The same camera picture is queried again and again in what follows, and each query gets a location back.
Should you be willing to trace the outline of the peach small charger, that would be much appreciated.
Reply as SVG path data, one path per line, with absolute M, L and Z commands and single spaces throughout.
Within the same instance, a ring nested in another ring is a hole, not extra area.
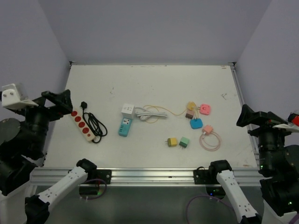
M 206 125 L 203 127 L 202 132 L 203 132 L 203 135 L 210 135 L 213 132 L 213 130 L 214 129 L 212 126 Z

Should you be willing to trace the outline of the pink charger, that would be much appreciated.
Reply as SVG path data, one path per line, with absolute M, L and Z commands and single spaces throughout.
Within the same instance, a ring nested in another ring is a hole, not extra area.
M 199 107 L 199 112 L 202 115 L 209 115 L 211 113 L 211 106 L 208 104 L 201 104 Z

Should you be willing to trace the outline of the blue charger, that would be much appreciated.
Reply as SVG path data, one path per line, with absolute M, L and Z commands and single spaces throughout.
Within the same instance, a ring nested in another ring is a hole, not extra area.
M 190 126 L 192 129 L 200 129 L 203 127 L 203 122 L 201 119 L 191 119 L 190 120 Z

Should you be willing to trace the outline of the white multi-socket adapter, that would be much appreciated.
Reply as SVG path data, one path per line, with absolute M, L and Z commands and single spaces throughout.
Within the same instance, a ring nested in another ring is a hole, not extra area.
M 135 117 L 135 106 L 124 103 L 121 109 L 121 114 L 124 118 L 133 119 Z

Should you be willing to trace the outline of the teal USB hub strip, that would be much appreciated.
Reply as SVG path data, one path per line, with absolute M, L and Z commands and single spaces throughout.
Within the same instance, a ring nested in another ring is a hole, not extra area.
M 118 130 L 118 135 L 119 136 L 122 136 L 122 137 L 127 137 L 128 136 L 132 121 L 133 121 L 132 119 L 128 119 L 128 118 L 125 118 L 125 117 L 122 118 L 119 130 Z

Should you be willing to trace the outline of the yellow small charger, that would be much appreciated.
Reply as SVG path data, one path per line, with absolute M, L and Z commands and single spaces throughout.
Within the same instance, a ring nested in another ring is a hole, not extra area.
M 190 111 L 193 111 L 193 110 L 196 110 L 197 109 L 197 106 L 194 102 L 190 101 L 188 102 L 186 108 Z

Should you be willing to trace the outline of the pink brown charger plug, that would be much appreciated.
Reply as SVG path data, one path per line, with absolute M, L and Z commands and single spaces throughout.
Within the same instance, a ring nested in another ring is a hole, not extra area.
M 185 117 L 188 119 L 193 119 L 195 116 L 195 112 L 192 110 L 187 109 Z

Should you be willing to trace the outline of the green USB charger plug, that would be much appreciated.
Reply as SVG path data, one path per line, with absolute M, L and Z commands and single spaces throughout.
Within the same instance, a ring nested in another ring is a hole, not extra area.
M 189 145 L 189 142 L 190 142 L 190 139 L 189 139 L 189 138 L 182 137 L 182 138 L 180 139 L 179 145 L 180 145 L 182 148 L 187 148 L 187 146 Z

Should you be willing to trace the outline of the yellow USB charger plug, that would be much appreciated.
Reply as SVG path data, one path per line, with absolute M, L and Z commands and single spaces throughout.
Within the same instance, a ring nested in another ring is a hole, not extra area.
M 168 138 L 168 139 L 165 141 L 165 144 L 166 144 L 168 147 L 176 147 L 176 146 L 178 145 L 177 138 Z

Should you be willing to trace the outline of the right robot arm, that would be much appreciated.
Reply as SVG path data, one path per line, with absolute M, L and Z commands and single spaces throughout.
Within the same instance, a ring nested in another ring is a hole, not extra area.
M 299 131 L 299 114 L 282 119 L 272 112 L 242 106 L 237 126 L 256 125 L 248 134 L 258 139 L 259 174 L 263 214 L 253 208 L 237 183 L 227 160 L 210 163 L 208 178 L 224 189 L 240 224 L 294 224 L 299 220 L 299 164 L 291 153 L 297 145 L 285 146 L 285 137 Z

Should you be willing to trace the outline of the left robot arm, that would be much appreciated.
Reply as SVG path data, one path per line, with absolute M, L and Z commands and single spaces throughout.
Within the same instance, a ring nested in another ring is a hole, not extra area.
M 0 221 L 3 224 L 43 224 L 54 206 L 78 185 L 92 183 L 97 167 L 81 159 L 60 181 L 44 192 L 27 196 L 35 160 L 43 157 L 43 148 L 52 121 L 72 113 L 71 92 L 45 91 L 34 100 L 21 100 L 17 91 L 1 93 L 4 108 L 23 116 L 19 121 L 0 123 Z

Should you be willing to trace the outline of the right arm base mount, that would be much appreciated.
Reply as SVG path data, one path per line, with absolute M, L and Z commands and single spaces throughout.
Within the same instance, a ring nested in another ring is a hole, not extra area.
M 211 184 L 211 176 L 208 169 L 205 169 L 203 166 L 200 166 L 193 170 L 193 179 L 194 184 Z

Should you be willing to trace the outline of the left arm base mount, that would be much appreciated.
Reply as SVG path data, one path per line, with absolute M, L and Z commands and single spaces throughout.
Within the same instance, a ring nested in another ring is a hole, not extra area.
M 112 179 L 112 170 L 110 170 L 110 169 L 97 169 L 94 172 L 93 177 L 95 179 L 101 179 L 101 180 L 105 181 L 107 185 L 109 185 L 111 183 L 111 179 Z

